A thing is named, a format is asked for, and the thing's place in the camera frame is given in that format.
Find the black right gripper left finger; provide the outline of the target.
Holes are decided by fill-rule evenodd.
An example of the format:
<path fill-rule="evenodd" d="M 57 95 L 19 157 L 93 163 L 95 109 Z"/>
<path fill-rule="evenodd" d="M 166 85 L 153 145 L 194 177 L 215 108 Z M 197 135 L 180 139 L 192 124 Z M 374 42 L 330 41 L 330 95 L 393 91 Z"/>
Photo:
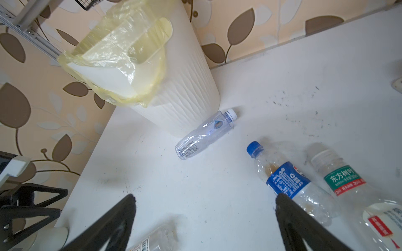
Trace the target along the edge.
<path fill-rule="evenodd" d="M 124 251 L 127 247 L 134 219 L 136 199 L 126 195 L 80 236 L 62 248 L 63 251 Z"/>

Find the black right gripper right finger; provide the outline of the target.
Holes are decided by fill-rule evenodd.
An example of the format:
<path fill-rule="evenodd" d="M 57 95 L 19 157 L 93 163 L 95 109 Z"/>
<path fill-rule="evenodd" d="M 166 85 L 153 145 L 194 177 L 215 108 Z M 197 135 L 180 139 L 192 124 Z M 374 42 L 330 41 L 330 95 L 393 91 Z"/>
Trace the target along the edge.
<path fill-rule="evenodd" d="M 275 200 L 276 218 L 287 251 L 349 251 L 350 248 L 309 216 L 287 195 Z"/>

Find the clear bottle yellow label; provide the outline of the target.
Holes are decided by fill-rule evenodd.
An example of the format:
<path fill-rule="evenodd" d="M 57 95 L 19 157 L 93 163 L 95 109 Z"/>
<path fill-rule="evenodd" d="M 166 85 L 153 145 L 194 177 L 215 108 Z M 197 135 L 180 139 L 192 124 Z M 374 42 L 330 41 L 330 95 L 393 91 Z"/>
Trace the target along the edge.
<path fill-rule="evenodd" d="M 127 251 L 177 251 L 178 239 L 173 225 L 163 224 Z"/>

